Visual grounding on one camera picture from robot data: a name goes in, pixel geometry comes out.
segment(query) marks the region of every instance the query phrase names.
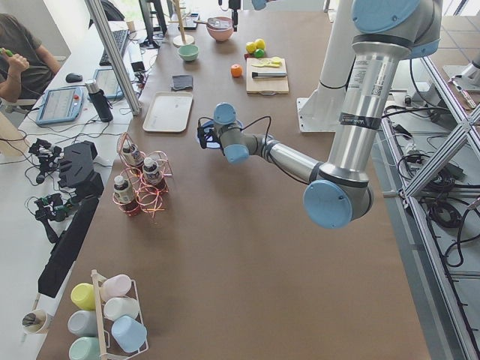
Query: tablet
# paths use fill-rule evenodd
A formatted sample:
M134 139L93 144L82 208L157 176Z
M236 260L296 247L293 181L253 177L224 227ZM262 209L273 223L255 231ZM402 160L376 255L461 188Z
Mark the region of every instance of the tablet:
M38 111L38 125L72 122L82 109L83 91L79 86L47 90L44 97Z
M103 90L105 98L109 100L120 100L123 98L123 91L112 68L97 69L93 77L97 81L98 87Z

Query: black thermos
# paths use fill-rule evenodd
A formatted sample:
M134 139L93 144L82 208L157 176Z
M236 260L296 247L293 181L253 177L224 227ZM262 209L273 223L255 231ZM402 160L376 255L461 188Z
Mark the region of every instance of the black thermos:
M105 97L104 91L98 87L97 80L90 79L85 81L90 101L97 110L97 114L102 122L111 122L113 115L111 105Z

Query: gray cloth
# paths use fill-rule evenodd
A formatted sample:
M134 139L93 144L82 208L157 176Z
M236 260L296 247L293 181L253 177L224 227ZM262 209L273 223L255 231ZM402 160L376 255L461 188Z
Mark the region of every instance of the gray cloth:
M191 75L173 75L172 90L185 90L194 88L194 77Z
M30 67L22 72L21 99L39 98L54 77L47 64L35 52L41 44L15 17L0 13L0 47L20 54L30 63ZM7 74L8 63L0 57L0 82L5 81Z

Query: white tray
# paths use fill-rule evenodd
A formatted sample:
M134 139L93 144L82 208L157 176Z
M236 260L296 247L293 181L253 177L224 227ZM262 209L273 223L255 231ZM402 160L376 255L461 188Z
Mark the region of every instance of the white tray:
M143 130L180 133L187 128L194 96L190 92L158 92L148 108Z

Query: small bottle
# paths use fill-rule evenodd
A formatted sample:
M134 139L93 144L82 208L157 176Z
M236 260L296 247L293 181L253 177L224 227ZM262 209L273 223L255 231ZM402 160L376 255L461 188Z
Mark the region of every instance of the small bottle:
M124 142L123 147L121 148L121 153L124 155L125 161L129 166L137 167L139 169L142 168L144 157L135 144Z
M113 185L114 196L121 204L121 209L130 216L138 214L140 205L131 183L122 175L117 175L113 180L115 182Z
M167 182L158 168L157 161L146 157L143 161L143 175L148 184L155 186L160 192L167 191Z

